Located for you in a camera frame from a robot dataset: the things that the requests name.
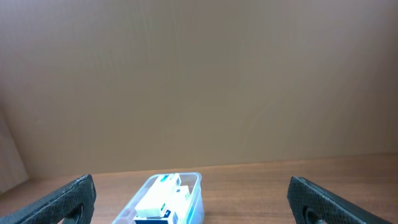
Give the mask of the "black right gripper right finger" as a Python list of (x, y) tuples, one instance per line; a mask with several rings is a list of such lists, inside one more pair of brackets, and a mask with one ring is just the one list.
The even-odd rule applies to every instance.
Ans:
[(287, 199), (295, 221), (299, 224), (389, 224), (387, 220), (303, 177), (291, 177)]

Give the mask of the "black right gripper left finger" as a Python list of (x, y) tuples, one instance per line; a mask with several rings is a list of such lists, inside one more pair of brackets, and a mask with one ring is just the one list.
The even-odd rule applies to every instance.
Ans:
[(96, 189), (91, 175), (83, 175), (52, 193), (1, 218), (3, 224), (91, 222)]

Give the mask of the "blue VapoDrops box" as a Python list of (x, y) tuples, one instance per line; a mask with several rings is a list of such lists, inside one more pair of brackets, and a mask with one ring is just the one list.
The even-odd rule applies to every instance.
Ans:
[(138, 215), (133, 218), (135, 224), (177, 224), (178, 215), (171, 210), (167, 210), (162, 217), (139, 217)]

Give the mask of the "white green caplets box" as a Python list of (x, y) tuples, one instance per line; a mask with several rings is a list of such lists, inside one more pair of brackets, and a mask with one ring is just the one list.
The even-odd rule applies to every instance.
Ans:
[(142, 218), (163, 217), (170, 198), (180, 184), (181, 179), (178, 173), (159, 175), (136, 205), (137, 216)]

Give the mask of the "white plaster box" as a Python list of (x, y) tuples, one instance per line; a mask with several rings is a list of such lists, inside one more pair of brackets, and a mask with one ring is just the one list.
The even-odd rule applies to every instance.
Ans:
[(177, 223), (182, 223), (187, 216), (190, 206), (191, 194), (187, 185), (177, 187), (170, 199), (170, 209), (174, 211), (177, 216)]

